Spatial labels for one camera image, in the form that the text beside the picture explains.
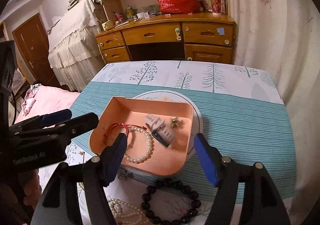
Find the beige curtain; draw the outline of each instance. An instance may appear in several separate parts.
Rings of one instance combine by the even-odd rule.
[[[300,224],[320,195],[320,14],[312,0],[229,0],[235,64],[266,70],[286,105],[296,148],[290,219]]]

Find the blue sticky note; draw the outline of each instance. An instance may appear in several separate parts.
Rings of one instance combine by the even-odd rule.
[[[217,28],[217,32],[218,32],[220,35],[224,35],[224,28],[223,28],[223,27]]]

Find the black bead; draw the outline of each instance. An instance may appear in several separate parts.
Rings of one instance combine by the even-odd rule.
[[[191,200],[196,200],[196,199],[198,199],[199,194],[196,191],[192,191],[192,192],[190,192],[189,197]]]
[[[147,193],[148,194],[154,194],[155,192],[156,192],[156,188],[153,185],[149,185],[147,187]]]
[[[148,194],[148,193],[142,194],[142,200],[143,200],[144,202],[150,201],[150,200],[151,200],[151,195]]]
[[[164,186],[164,181],[161,180],[156,180],[155,183],[153,184],[157,188],[161,188]]]
[[[151,222],[153,224],[159,224],[161,222],[161,219],[158,216],[156,216],[153,219],[151,219]]]
[[[144,214],[148,219],[152,219],[155,216],[155,213],[152,210],[147,210]]]
[[[164,220],[160,222],[161,225],[171,225],[170,221]]]
[[[191,187],[189,185],[184,185],[182,187],[182,193],[189,194],[191,192]]]
[[[190,221],[190,218],[188,216],[183,216],[181,219],[182,224],[187,224]]]
[[[150,203],[143,202],[140,204],[140,207],[142,210],[146,211],[146,210],[150,209]]]
[[[179,221],[179,220],[171,221],[171,225],[180,225],[180,224],[181,224],[181,221]]]
[[[177,189],[179,189],[179,190],[181,190],[182,189],[182,187],[183,187],[183,182],[181,182],[181,181],[175,181],[174,182],[174,187],[175,188],[177,188]]]
[[[196,217],[198,215],[198,210],[197,209],[189,209],[188,210],[188,216],[189,217]]]
[[[201,206],[201,202],[199,200],[194,200],[192,201],[191,203],[191,207],[194,208],[194,209],[197,209]]]
[[[174,181],[170,178],[166,178],[166,179],[164,179],[164,185],[167,187],[173,187]]]

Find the orange tray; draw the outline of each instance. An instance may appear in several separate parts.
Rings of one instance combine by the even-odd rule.
[[[153,139],[154,147],[150,158],[139,164],[123,159],[121,164],[131,170],[143,171],[156,176],[165,177],[178,173],[187,158],[192,127],[193,107],[188,103],[112,97],[100,117],[97,128],[90,135],[90,149],[100,155],[107,144],[113,144],[119,132],[124,132],[124,128],[118,127],[108,134],[107,141],[105,141],[103,135],[110,125],[124,123],[146,126],[144,117],[147,114],[164,119],[167,125],[170,124],[170,119],[179,117],[179,120],[182,121],[181,125],[173,129],[176,135],[175,141],[171,147],[166,148]],[[138,158],[146,150],[145,135],[137,131],[130,132],[126,153],[132,158]]]

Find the pink bed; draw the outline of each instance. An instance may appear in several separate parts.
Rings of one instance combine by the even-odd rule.
[[[21,111],[16,123],[28,118],[53,113],[59,110],[70,108],[80,93],[69,92],[59,88],[39,86],[35,95],[36,102],[33,104],[28,115],[24,116]]]

